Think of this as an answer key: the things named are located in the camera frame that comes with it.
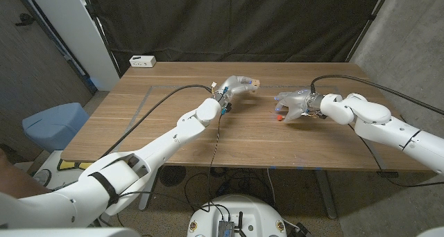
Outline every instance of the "wooden table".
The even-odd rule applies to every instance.
[[[368,79],[350,63],[158,62],[153,68],[129,68],[80,132],[62,153],[67,161],[96,161],[156,102],[182,85],[221,84],[231,75],[259,79],[256,94],[235,96],[233,109],[221,119],[221,133],[213,166],[297,168],[322,170],[378,170],[372,155],[347,126],[333,120],[301,117],[293,123],[276,120],[274,107],[281,91],[308,88],[317,76],[345,74]],[[381,92],[351,80],[325,79],[316,83],[322,94],[347,96],[356,92],[387,106],[399,116]],[[185,113],[210,94],[201,88],[179,91],[161,104],[119,146],[137,150],[176,126]],[[184,146],[170,165],[209,166],[216,143],[217,123]],[[388,170],[429,170],[402,152],[373,143],[379,161]]]

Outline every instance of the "blue chair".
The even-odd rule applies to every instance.
[[[48,152],[64,150],[89,116],[79,103],[46,109],[23,119],[25,135]]]

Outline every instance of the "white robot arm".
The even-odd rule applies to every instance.
[[[345,125],[356,117],[355,132],[360,137],[382,143],[413,157],[438,174],[444,171],[444,139],[393,117],[385,106],[368,102],[359,94],[343,99],[338,94],[313,94],[310,90],[285,92],[275,97],[276,110],[289,108],[284,122],[314,113]]]
[[[78,181],[43,195],[15,199],[0,193],[2,228],[87,227],[103,212],[114,215],[128,206],[152,175],[182,146],[197,139],[229,106],[235,94],[254,91],[251,78],[231,76],[223,87],[177,126],[140,150],[114,152],[94,162]]]

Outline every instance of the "black curtain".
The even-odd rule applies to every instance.
[[[120,69],[157,61],[344,62],[377,0],[91,0]]]

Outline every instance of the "white power strip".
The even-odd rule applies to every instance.
[[[130,59],[132,67],[154,67],[154,56],[134,55]]]

